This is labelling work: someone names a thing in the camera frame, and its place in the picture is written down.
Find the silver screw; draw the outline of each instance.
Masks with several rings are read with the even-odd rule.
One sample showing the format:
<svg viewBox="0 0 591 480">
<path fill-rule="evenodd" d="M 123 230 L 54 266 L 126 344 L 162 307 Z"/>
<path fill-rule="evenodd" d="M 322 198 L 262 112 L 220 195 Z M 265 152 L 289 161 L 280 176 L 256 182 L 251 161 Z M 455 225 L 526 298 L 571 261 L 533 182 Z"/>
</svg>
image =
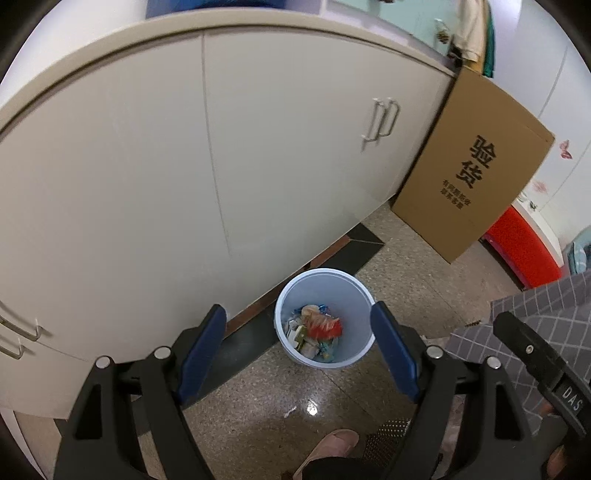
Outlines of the silver screw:
<svg viewBox="0 0 591 480">
<path fill-rule="evenodd" d="M 441 350 L 437 345 L 431 345 L 427 347 L 427 355 L 431 358 L 441 358 L 443 356 L 443 350 Z"/>
<path fill-rule="evenodd" d="M 501 361 L 495 356 L 490 356 L 489 358 L 487 358 L 486 364 L 495 370 L 498 370 L 501 368 Z"/>
<path fill-rule="evenodd" d="M 167 346 L 161 346 L 154 351 L 154 356 L 158 360 L 164 360 L 170 356 L 170 348 Z"/>
<path fill-rule="evenodd" d="M 97 368 L 107 368 L 110 364 L 111 359 L 108 356 L 100 356 L 95 362 Z"/>
</svg>

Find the cardboard box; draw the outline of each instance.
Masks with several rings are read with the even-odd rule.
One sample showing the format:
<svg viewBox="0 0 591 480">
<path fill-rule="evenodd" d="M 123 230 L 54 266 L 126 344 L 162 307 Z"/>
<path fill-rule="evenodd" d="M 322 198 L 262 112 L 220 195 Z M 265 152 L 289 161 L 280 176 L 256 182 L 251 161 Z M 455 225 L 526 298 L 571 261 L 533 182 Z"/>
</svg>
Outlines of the cardboard box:
<svg viewBox="0 0 591 480">
<path fill-rule="evenodd" d="M 452 262 L 509 208 L 553 142 L 515 99 L 464 68 L 392 211 Z"/>
</svg>

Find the red cushion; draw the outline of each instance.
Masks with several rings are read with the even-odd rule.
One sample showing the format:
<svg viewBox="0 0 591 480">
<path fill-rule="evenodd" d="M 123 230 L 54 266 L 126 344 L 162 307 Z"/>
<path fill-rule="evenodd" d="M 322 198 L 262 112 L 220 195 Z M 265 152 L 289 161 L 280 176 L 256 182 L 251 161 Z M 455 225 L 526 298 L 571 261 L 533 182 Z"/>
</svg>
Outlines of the red cushion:
<svg viewBox="0 0 591 480">
<path fill-rule="evenodd" d="M 539 287 L 561 277 L 560 268 L 540 237 L 513 207 L 503 213 L 487 234 L 502 248 L 528 286 Z"/>
</svg>

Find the gray checkered cloth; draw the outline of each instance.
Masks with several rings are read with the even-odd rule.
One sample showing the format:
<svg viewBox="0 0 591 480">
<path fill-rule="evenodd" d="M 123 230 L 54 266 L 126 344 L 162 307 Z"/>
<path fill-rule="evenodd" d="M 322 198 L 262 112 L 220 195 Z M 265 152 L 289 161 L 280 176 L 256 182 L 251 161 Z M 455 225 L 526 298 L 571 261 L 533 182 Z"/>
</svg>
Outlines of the gray checkered cloth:
<svg viewBox="0 0 591 480">
<path fill-rule="evenodd" d="M 537 412 L 543 398 L 523 362 L 492 334 L 492 321 L 501 312 L 511 312 L 531 326 L 588 382 L 591 377 L 591 271 L 491 302 L 488 323 L 455 330 L 445 347 L 452 356 L 470 362 L 482 363 L 487 356 L 497 356 L 536 433 L 541 421 Z"/>
</svg>

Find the white trash can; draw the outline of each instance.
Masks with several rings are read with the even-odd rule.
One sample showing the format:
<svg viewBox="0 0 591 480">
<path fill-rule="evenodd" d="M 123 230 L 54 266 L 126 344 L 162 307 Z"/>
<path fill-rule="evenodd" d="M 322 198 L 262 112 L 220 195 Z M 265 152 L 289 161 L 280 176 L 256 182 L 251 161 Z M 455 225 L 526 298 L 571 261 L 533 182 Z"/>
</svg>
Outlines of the white trash can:
<svg viewBox="0 0 591 480">
<path fill-rule="evenodd" d="M 296 362 L 314 368 L 343 368 L 363 357 L 374 342 L 369 314 L 374 298 L 351 275 L 332 268 L 316 268 L 301 273 L 283 289 L 275 306 L 275 331 L 283 348 Z M 287 341 L 282 323 L 305 305 L 326 305 L 340 318 L 343 335 L 331 363 L 315 362 L 295 350 Z"/>
</svg>

